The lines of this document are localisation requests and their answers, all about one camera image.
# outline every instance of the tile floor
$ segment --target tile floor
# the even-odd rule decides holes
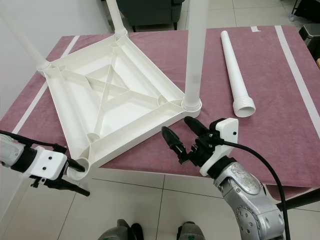
[[[210,0],[208,28],[294,25],[294,0]],[[188,29],[189,0],[178,29]],[[138,27],[173,30],[173,25]],[[117,219],[142,225],[146,240],[175,240],[178,227],[194,221],[207,240],[240,240],[232,210],[211,179],[98,169],[87,184],[91,195],[40,187],[28,188],[2,240],[95,240]],[[289,211],[292,239],[319,239],[320,202]]]
[[[182,4],[178,30],[187,30],[189,23],[189,3]],[[293,25],[298,30],[303,24],[311,23],[303,17],[289,21],[295,0],[209,0],[208,28]],[[129,32],[132,28],[124,19]],[[173,24],[137,26],[137,32],[174,30]]]

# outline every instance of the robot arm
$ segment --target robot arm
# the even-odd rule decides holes
[[[42,146],[32,148],[33,144]],[[31,185],[37,188],[43,184],[48,188],[71,190],[89,196],[90,193],[75,184],[62,179],[67,168],[84,172],[85,168],[65,155],[66,148],[58,144],[39,142],[20,135],[0,130],[0,163],[2,166],[34,179]]]
[[[219,139],[238,142],[238,120],[222,118],[212,122],[209,129],[192,117],[186,117],[184,121],[198,136],[190,153],[169,128],[163,127],[162,135],[178,154],[181,164],[191,161],[200,167],[203,176],[209,175],[214,179],[213,184],[235,214],[241,239],[283,239],[284,219],[266,196],[264,186],[234,158],[228,157],[233,147],[219,144]]]

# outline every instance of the pink tablecloth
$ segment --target pink tablecloth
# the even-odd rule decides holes
[[[320,112],[320,71],[296,29],[291,26],[282,28],[314,105]],[[208,29],[206,36],[200,93],[203,108],[198,119],[207,126],[219,118],[235,117],[220,40],[222,30],[225,29]],[[229,32],[248,93],[256,105],[256,113],[253,116],[239,119],[238,142],[263,155],[278,173],[283,185],[319,188],[320,139],[289,68],[275,28],[259,27],[260,32],[252,32],[250,27],[226,30]],[[72,51],[108,36],[81,36]],[[184,90],[187,31],[139,32],[131,33],[129,36],[180,89]],[[47,59],[52,61],[59,58],[72,38],[62,37]],[[34,75],[1,120],[2,130],[14,129],[44,81],[38,73]],[[184,122],[179,121],[171,128],[190,148],[196,136]],[[39,141],[66,145],[48,89],[19,134]],[[231,155],[263,183],[275,183],[269,172],[253,156],[237,149]],[[179,165],[176,155],[168,148],[159,133],[102,167],[200,176],[199,169],[192,163]]]

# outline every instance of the white wall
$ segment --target white wall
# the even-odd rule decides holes
[[[110,32],[101,0],[2,1],[45,57],[62,36]],[[35,71],[31,59],[0,19],[0,119]],[[20,183],[17,173],[0,169],[0,220]]]

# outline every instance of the dark gray armchair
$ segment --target dark gray armchair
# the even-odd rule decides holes
[[[185,0],[116,0],[120,12],[136,31],[136,26],[172,24],[177,30]]]

